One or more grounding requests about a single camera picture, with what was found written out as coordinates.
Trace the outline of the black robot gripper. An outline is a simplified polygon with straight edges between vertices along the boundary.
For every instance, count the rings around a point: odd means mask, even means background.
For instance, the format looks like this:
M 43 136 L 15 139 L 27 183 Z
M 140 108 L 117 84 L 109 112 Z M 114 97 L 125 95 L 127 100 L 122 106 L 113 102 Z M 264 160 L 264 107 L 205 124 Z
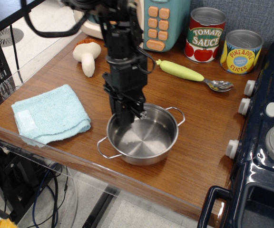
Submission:
M 116 114 L 117 123 L 124 127 L 135 118 L 144 119 L 146 101 L 143 87 L 147 85 L 147 57 L 142 53 L 133 53 L 130 57 L 106 57 L 110 72 L 103 74 L 104 90 L 109 94 L 112 114 Z

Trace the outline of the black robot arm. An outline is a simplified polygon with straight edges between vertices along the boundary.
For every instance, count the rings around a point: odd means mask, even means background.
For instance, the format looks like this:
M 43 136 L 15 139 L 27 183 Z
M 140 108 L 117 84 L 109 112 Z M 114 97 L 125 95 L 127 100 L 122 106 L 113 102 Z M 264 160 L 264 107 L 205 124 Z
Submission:
M 140 48 L 143 30 L 133 0 L 64 0 L 66 6 L 81 11 L 85 18 L 97 17 L 110 72 L 104 73 L 104 90 L 109 94 L 112 114 L 119 126 L 133 123 L 146 112 L 143 87 L 147 85 L 147 54 Z

